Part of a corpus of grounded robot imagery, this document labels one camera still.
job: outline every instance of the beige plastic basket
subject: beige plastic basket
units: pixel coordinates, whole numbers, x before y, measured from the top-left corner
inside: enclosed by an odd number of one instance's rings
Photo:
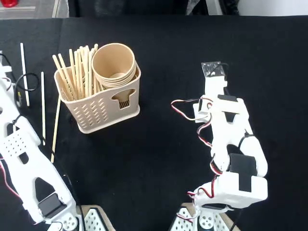
[[[71,67],[67,67],[67,71],[73,82]],[[88,134],[139,114],[140,76],[141,71],[137,65],[135,77],[128,84],[107,89],[77,101],[68,100],[64,83],[58,71],[54,73],[54,80],[60,99],[77,121],[79,130]],[[119,101],[118,99],[122,98],[121,95],[124,91],[130,92],[129,100]]]

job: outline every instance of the chopstick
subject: chopstick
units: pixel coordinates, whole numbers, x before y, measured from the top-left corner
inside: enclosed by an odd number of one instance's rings
[[[72,96],[71,91],[70,91],[70,89],[69,89],[69,87],[68,87],[68,85],[67,85],[65,76],[64,76],[63,71],[62,71],[62,69],[61,69],[61,66],[60,66],[60,64],[59,64],[59,61],[58,61],[58,59],[57,59],[57,56],[53,55],[52,58],[53,58],[54,63],[56,64],[56,67],[57,67],[57,69],[58,69],[58,72],[59,72],[59,74],[60,74],[60,76],[61,76],[61,79],[62,79],[62,81],[63,81],[63,85],[65,86],[65,91],[66,91],[66,93],[67,93],[67,96],[68,96],[69,100],[72,101],[72,100],[73,100],[73,96]]]
[[[89,96],[92,95],[92,92],[93,92],[92,83],[95,82],[95,80],[93,81],[93,79],[92,79],[92,68],[91,68],[92,56],[93,56],[93,50],[91,50],[90,53],[89,53],[89,65],[88,65],[88,69],[89,69]]]
[[[61,99],[59,97],[58,98],[58,103],[57,103],[56,118],[55,118],[55,122],[54,122],[54,130],[53,130],[53,140],[52,140],[52,151],[53,151],[53,153],[55,153],[55,150],[56,150],[60,105],[61,105]],[[54,155],[53,155],[53,153],[51,154],[51,162],[52,163],[54,162]]]
[[[76,70],[77,93],[78,93],[78,98],[81,99],[80,77],[79,77],[79,62],[78,62],[78,52],[77,51],[74,51],[74,59],[75,59],[74,69]]]
[[[70,63],[71,63],[74,89],[77,90],[77,98],[76,99],[78,99],[78,88],[77,88],[77,81],[76,81],[76,74],[75,74],[75,64],[74,64],[74,57],[73,57],[73,50],[72,49],[69,49],[69,60],[70,60]]]
[[[101,84],[95,78],[91,66],[93,56],[97,50],[98,44],[95,44],[91,50],[88,45],[85,47],[80,46],[74,52],[69,49],[72,74],[68,72],[61,54],[58,54],[58,57],[56,55],[52,56],[65,85],[63,90],[68,100],[80,100],[103,90]]]
[[[81,63],[81,51],[78,49],[78,65],[79,65],[79,82],[80,82],[80,92],[81,98],[85,97],[84,86],[83,86],[83,76],[82,76],[82,63]]]
[[[20,54],[21,54],[21,64],[22,64],[23,75],[24,75],[26,74],[26,64],[25,64],[24,44],[22,42],[20,43]],[[25,86],[25,89],[28,89],[28,83],[27,83],[26,76],[24,76],[24,86]],[[29,107],[30,106],[29,92],[26,90],[25,94],[26,94],[26,103],[27,103],[27,106]]]
[[[73,97],[74,99],[76,100],[77,99],[77,95],[76,95],[76,92],[75,92],[75,89],[73,87],[73,84],[72,84],[72,81],[71,81],[71,78],[69,77],[69,74],[67,72],[67,69],[66,69],[66,66],[65,66],[65,63],[64,63],[64,60],[62,58],[62,55],[61,54],[58,54],[59,56],[59,60],[60,60],[60,63],[62,65],[62,69],[64,70],[64,74],[65,74],[65,78],[66,78],[66,81],[68,83],[68,86],[73,94]]]
[[[42,91],[42,135],[43,135],[43,145],[45,146],[46,140],[46,117],[45,117],[45,81],[44,81],[44,72],[40,73],[41,75],[41,91]]]
[[[89,53],[87,49],[84,49],[84,58],[83,58],[83,69],[85,71],[85,96],[89,96]]]

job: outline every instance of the black tablecloth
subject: black tablecloth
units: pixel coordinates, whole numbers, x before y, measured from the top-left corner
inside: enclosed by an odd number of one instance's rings
[[[244,99],[269,164],[269,197],[246,208],[239,227],[300,230],[308,193],[307,24],[308,17],[225,16],[0,21],[0,50],[19,75],[23,42],[27,71],[45,72],[49,146],[57,102],[51,55],[60,52],[68,61],[69,48],[96,42],[121,42],[134,51],[141,113],[84,135],[62,104],[56,146],[81,203],[100,205],[119,231],[168,230],[189,201],[185,192],[211,180],[210,150],[196,136],[198,124],[172,111],[170,102],[204,92],[201,62],[228,63],[229,92]],[[40,91],[30,94],[30,103],[22,110],[41,132]],[[1,230],[46,230],[31,225],[3,177],[0,189]]]

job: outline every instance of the red object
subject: red object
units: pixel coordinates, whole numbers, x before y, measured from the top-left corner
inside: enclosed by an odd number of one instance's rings
[[[18,4],[18,0],[0,0],[4,7],[13,7]]]

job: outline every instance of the robotic arm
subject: robotic arm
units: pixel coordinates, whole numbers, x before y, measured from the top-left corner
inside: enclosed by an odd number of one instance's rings
[[[193,109],[196,123],[212,127],[212,143],[200,139],[211,147],[210,168],[215,177],[188,194],[193,198],[196,211],[223,213],[267,198],[267,181],[263,177],[268,165],[251,130],[244,101],[224,94],[227,81],[221,63],[202,63],[202,68],[205,95]],[[228,153],[229,144],[242,153]]]
[[[7,81],[0,62],[0,153],[9,169],[12,183],[36,223],[61,222],[63,229],[83,230],[81,216],[76,212],[76,203],[53,164],[39,150],[40,139],[29,121],[19,114],[14,98],[13,87]],[[8,134],[7,126],[14,124],[19,129]],[[41,178],[54,188],[54,193],[42,201],[36,198],[35,180]]]

